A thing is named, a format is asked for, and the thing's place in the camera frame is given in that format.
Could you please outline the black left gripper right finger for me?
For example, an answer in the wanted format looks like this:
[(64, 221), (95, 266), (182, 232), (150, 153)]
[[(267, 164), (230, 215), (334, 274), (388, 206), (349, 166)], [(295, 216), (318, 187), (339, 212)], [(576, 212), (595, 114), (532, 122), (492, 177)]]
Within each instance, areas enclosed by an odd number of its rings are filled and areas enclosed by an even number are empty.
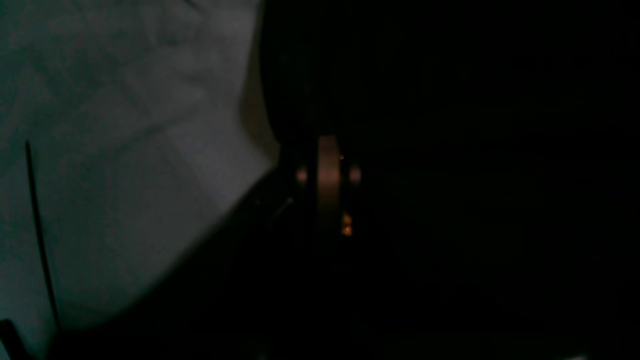
[(448, 360), (451, 272), (429, 241), (410, 251), (406, 228), (391, 230), (379, 202), (362, 199), (360, 169), (338, 138), (320, 137), (320, 258), (336, 287), (330, 333), (350, 360)]

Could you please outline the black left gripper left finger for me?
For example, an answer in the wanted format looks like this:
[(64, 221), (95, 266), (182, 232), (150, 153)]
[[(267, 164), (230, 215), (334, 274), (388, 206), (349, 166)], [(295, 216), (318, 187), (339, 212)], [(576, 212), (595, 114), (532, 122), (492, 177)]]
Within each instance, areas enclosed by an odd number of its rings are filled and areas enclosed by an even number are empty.
[(50, 360), (258, 360), (275, 265), (293, 259), (286, 235), (316, 184), (317, 145), (282, 146), (278, 166), (147, 294), (98, 325), (54, 338)]

